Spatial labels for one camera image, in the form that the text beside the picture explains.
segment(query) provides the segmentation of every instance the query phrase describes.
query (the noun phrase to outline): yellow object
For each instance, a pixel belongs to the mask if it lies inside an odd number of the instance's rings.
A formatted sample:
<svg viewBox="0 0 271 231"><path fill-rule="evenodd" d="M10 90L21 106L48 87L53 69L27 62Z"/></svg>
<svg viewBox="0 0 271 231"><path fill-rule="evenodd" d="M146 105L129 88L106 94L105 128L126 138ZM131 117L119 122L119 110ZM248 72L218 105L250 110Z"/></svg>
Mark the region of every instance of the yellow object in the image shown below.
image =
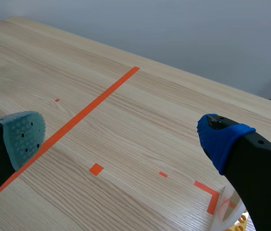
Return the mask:
<svg viewBox="0 0 271 231"><path fill-rule="evenodd" d="M247 210L245 210L239 219L225 231L245 231L248 218L249 213Z"/></svg>

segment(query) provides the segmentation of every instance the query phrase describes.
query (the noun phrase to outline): blue rubber fingertip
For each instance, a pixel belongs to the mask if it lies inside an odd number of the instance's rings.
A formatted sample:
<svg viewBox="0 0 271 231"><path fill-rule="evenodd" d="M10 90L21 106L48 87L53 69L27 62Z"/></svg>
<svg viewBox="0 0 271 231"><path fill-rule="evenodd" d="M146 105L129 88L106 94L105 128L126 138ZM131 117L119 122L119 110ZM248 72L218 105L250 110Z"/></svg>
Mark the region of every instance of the blue rubber fingertip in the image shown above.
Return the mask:
<svg viewBox="0 0 271 231"><path fill-rule="evenodd" d="M219 130L213 129L208 123L207 116L216 115L204 115L198 121L197 132L202 148L208 152L214 167L223 175L225 162L232 145L238 138L256 130L245 124L232 125Z"/></svg>
<svg viewBox="0 0 271 231"><path fill-rule="evenodd" d="M45 123L38 112L19 112L0 118L10 162L18 171L41 147Z"/></svg>

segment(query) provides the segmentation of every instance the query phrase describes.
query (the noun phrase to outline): wooden table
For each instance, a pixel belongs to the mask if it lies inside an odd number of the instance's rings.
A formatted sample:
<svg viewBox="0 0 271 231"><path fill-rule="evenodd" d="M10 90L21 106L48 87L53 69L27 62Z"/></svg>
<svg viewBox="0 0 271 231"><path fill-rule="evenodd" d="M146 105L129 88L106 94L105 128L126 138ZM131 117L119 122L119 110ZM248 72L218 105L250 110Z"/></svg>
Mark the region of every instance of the wooden table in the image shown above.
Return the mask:
<svg viewBox="0 0 271 231"><path fill-rule="evenodd" d="M202 151L197 121L217 113L271 141L271 101L11 18L0 22L0 116L38 111L47 139L133 66L140 70L0 193L0 230L209 230L211 195L194 182L221 193L226 179ZM104 167L97 176L95 163Z"/></svg>

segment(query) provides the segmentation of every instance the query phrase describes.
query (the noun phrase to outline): gray wall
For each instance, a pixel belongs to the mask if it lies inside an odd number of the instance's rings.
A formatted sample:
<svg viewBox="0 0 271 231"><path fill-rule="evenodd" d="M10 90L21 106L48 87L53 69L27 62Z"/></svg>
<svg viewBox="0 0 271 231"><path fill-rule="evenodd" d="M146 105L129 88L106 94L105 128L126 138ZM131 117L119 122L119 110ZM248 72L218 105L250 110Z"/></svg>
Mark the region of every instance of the gray wall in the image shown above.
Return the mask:
<svg viewBox="0 0 271 231"><path fill-rule="evenodd" d="M0 0L10 16L271 98L271 0Z"/></svg>

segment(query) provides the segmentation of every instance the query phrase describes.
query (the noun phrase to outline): orange tape line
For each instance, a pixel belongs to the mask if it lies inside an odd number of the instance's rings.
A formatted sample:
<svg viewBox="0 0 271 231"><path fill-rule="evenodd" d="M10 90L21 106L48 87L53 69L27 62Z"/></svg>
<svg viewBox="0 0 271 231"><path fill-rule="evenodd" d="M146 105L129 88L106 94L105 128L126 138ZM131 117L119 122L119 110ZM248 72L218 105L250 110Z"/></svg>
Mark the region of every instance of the orange tape line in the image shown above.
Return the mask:
<svg viewBox="0 0 271 231"><path fill-rule="evenodd" d="M216 210L216 207L217 207L217 203L218 203L220 193L213 190L212 188L209 188L208 186L198 182L197 180L194 182L194 185L197 186L198 188L204 190L205 192L211 194L211 199L210 199L210 203L209 203L208 208L207 208L207 213L210 213L210 214L213 215L214 211Z"/></svg>
<svg viewBox="0 0 271 231"><path fill-rule="evenodd" d="M63 125L57 132L49 137L39 148L38 152L26 162L17 172L13 173L8 180L0 187L0 192L4 190L12 181L14 181L22 172L24 172L29 166L32 165L39 157L41 157L49 148L51 148L56 142L58 142L68 131L70 131L77 123L79 123L85 116L87 116L93 109L101 104L108 96L110 96L117 88L119 88L124 82L126 82L132 75L134 75L140 68L135 66L124 74L119 80L117 80L112 86L105 90L101 95L88 104L82 111L80 111L75 117L70 119L65 125Z"/></svg>
<svg viewBox="0 0 271 231"><path fill-rule="evenodd" d="M89 169L89 172L90 172L91 174L97 176L103 169L104 169L104 168L103 168L101 165L95 163L95 164Z"/></svg>

